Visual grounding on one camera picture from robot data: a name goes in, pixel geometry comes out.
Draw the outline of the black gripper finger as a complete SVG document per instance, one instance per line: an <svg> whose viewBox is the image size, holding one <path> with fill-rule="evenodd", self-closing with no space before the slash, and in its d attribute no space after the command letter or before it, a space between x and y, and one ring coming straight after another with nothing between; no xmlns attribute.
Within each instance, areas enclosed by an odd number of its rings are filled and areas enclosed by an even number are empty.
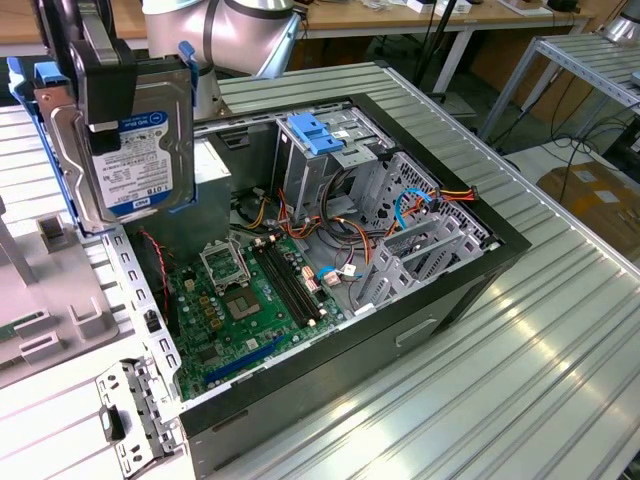
<svg viewBox="0 0 640 480"><path fill-rule="evenodd" d="M71 41L77 106L90 150L114 152L121 147L119 122L132 113L137 62L117 36L110 9L80 9L78 28Z"/></svg>

